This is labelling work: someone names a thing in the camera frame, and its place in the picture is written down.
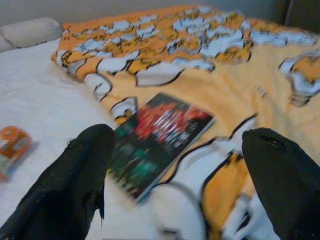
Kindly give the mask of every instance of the orange object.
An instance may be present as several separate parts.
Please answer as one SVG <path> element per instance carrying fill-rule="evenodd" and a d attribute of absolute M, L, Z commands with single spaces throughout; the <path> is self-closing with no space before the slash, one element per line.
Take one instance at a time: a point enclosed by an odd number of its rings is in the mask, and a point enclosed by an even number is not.
<path fill-rule="evenodd" d="M 8 178 L 7 172 L 28 150 L 31 137 L 16 126 L 0 130 L 0 180 Z"/>

